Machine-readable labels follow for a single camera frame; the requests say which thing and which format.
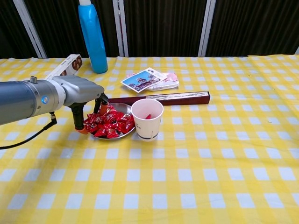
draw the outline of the white box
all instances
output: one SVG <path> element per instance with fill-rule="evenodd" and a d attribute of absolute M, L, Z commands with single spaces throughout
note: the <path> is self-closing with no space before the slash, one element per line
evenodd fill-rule
<path fill-rule="evenodd" d="M 81 55 L 69 55 L 60 63 L 46 79 L 52 79 L 54 76 L 71 76 L 75 75 L 82 66 Z"/>

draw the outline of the white paper cup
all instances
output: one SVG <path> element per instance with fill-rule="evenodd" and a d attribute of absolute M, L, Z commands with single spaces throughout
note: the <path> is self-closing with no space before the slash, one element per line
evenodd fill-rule
<path fill-rule="evenodd" d="M 131 113 L 141 140 L 153 141 L 157 138 L 163 112 L 163 105 L 154 99 L 140 99 L 133 103 Z"/>

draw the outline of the red candy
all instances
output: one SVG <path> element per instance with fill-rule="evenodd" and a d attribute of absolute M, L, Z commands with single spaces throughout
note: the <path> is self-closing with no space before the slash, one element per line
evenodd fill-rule
<path fill-rule="evenodd" d="M 94 134 L 94 137 L 103 137 L 106 136 L 106 129 L 104 128 L 99 128 L 96 134 Z"/>
<path fill-rule="evenodd" d="M 105 118 L 104 118 L 104 123 L 105 124 L 111 124 L 112 122 L 114 122 L 116 120 L 115 115 L 113 113 L 108 114 Z"/>
<path fill-rule="evenodd" d="M 107 138 L 108 139 L 113 139 L 113 138 L 116 138 L 116 137 L 118 137 L 118 133 L 116 133 L 116 130 L 112 129 L 112 128 L 109 128 Z"/>
<path fill-rule="evenodd" d="M 104 115 L 92 113 L 87 115 L 84 125 L 95 137 L 116 138 L 119 134 L 128 133 L 134 126 L 133 116 L 118 112 L 109 105 Z"/>

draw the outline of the table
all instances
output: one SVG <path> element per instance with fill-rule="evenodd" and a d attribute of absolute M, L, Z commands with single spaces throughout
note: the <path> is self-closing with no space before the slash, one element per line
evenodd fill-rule
<path fill-rule="evenodd" d="M 44 78 L 63 59 L 2 59 L 0 80 Z M 71 111 L 29 143 L 0 151 L 0 223 L 298 223 L 299 56 L 109 58 L 79 76 L 109 97 L 135 96 L 126 74 L 175 72 L 178 90 L 209 105 L 166 106 L 157 141 L 100 141 L 74 131 Z M 85 106 L 85 116 L 93 102 Z M 19 142 L 48 114 L 0 126 Z"/>

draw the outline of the blue light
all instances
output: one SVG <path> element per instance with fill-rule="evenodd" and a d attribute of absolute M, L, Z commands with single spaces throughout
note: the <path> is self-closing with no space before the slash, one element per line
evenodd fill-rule
<path fill-rule="evenodd" d="M 43 103 L 43 104 L 47 104 L 48 101 L 49 101 L 49 98 L 48 98 L 47 96 L 43 96 L 43 97 L 42 97 L 42 103 Z"/>

